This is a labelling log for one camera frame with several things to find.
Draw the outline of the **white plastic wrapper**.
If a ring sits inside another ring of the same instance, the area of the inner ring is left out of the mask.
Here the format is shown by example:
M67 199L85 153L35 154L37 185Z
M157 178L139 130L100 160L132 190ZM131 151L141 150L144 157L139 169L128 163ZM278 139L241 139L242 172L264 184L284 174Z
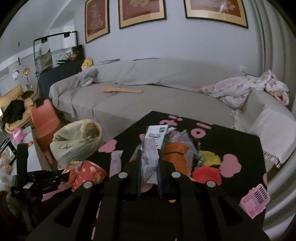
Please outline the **white plastic wrapper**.
M142 149L140 174L143 184L157 184L158 148L154 139L145 139Z

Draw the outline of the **yellow plastic trash bag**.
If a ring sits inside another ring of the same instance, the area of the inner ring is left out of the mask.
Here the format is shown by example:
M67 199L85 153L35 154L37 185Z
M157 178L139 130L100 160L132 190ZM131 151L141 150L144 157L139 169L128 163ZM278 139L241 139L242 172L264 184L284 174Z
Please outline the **yellow plastic trash bag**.
M97 151L103 141L101 125L93 120L79 120L58 130L50 150L59 170L72 161L85 161Z

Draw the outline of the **black pink table cloth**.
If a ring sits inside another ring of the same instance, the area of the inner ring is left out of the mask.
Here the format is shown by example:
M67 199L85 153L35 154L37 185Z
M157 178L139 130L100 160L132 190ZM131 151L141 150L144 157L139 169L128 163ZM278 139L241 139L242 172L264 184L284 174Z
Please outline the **black pink table cloth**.
M186 130L194 143L222 159L235 156L241 170L210 187L181 173L175 176L173 164L162 160L162 196L157 185L137 193L137 164L130 158L139 136L148 126L171 119L152 111L117 135L115 147L123 151L127 176L78 188L28 240L268 240L262 229L264 214L251 219L239 206L252 188L264 183L263 151L255 135L178 119L178 131Z

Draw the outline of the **red plastic lid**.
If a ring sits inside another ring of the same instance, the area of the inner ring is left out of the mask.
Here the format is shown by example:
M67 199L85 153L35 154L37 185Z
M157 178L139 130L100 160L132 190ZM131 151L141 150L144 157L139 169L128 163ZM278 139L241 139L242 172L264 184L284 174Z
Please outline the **red plastic lid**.
M192 173L193 179L202 184L206 184L208 181L215 182L218 186L222 183L220 171L217 168L209 166L201 166Z

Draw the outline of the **red paper cup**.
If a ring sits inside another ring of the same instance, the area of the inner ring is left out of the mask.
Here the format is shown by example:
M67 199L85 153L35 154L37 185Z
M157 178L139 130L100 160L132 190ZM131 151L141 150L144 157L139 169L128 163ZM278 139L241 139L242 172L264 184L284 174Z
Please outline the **red paper cup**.
M93 184L102 183L107 172L91 161L72 161L62 172L69 173L68 184L72 184L72 192L78 189L84 182Z

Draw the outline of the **pink toy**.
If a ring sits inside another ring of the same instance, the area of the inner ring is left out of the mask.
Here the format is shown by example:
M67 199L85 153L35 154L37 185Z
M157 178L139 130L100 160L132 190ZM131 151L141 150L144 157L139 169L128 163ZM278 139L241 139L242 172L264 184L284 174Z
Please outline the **pink toy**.
M13 131L13 139L16 143L21 143L25 139L22 128L15 128Z

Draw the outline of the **yellow wrapper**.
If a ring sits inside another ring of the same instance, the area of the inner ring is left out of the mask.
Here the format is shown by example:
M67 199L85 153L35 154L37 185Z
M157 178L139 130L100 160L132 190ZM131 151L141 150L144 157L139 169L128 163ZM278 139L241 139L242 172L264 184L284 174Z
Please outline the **yellow wrapper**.
M200 155L203 158L201 162L202 166L220 166L221 165L220 157L216 155L214 152L200 151Z

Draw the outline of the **orange flat stick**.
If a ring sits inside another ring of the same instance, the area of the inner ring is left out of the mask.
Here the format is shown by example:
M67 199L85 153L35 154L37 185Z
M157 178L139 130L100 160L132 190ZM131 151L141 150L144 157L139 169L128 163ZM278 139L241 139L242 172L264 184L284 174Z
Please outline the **orange flat stick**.
M125 92L125 93L143 93L142 90L128 89L128 88L116 88L111 86L104 86L100 89L101 92Z

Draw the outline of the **yellow cushion pile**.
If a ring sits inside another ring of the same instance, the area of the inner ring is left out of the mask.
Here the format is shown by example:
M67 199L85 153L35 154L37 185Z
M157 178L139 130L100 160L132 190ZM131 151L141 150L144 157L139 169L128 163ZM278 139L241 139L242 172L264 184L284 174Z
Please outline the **yellow cushion pile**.
M31 120L31 109L36 107L33 101L34 93L23 98L23 89L20 84L1 96L1 123L7 133L12 134L16 128L22 128Z

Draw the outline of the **pink plastic basket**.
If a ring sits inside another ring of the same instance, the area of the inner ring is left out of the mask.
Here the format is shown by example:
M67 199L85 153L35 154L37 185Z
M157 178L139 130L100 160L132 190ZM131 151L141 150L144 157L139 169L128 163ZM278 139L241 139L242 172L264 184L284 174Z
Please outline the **pink plastic basket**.
M262 184L252 188L246 196L239 202L239 206L254 219L266 208L270 201L270 196Z

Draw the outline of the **yellow plush toy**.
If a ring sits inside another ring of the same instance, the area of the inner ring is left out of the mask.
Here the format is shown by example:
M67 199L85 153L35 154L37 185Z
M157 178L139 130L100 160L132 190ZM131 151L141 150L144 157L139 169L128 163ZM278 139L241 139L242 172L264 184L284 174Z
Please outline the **yellow plush toy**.
M93 66L93 59L92 58L87 58L84 60L81 69L84 70L85 68L89 68Z

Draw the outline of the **glass fish tank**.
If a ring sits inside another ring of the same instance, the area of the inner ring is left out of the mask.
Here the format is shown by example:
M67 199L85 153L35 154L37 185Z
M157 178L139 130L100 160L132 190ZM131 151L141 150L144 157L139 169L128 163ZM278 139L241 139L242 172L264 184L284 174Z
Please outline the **glass fish tank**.
M74 37L74 39L72 39L74 43L69 46L69 44L64 44L64 41L61 41L57 47L54 46L53 50L49 47L49 49L44 52L42 50L42 45L50 44L50 38L54 37L63 37L63 39ZM34 39L33 54L36 67L35 75L38 77L40 74L56 67L78 60L80 54L79 50L77 31L56 33Z

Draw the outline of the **left framed red picture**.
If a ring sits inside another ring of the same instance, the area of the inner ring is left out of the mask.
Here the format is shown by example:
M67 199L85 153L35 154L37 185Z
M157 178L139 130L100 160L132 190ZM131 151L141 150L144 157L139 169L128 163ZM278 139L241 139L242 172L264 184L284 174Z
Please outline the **left framed red picture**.
M110 33L108 0L88 0L84 12L86 43Z

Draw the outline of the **middle framed red picture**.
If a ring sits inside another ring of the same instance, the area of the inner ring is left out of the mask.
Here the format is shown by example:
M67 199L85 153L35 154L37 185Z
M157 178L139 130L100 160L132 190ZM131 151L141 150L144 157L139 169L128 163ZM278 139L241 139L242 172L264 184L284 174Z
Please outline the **middle framed red picture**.
M119 28L167 19L163 0L119 0Z

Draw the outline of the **grey curtain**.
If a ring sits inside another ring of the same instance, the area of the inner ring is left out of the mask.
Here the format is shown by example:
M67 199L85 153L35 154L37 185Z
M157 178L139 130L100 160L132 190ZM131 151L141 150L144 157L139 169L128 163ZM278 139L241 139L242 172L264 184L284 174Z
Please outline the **grey curtain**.
M265 92L275 104L253 127L263 142L268 192L263 230L280 240L295 224L295 26L275 1L252 1L259 28Z

